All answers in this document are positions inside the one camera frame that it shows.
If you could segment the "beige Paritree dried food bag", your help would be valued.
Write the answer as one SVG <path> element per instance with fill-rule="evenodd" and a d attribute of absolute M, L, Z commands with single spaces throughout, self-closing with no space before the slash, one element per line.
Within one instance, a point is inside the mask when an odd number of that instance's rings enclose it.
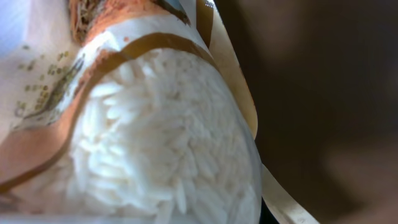
<path fill-rule="evenodd" d="M 1 0 L 2 223 L 314 223 L 213 1 Z"/>

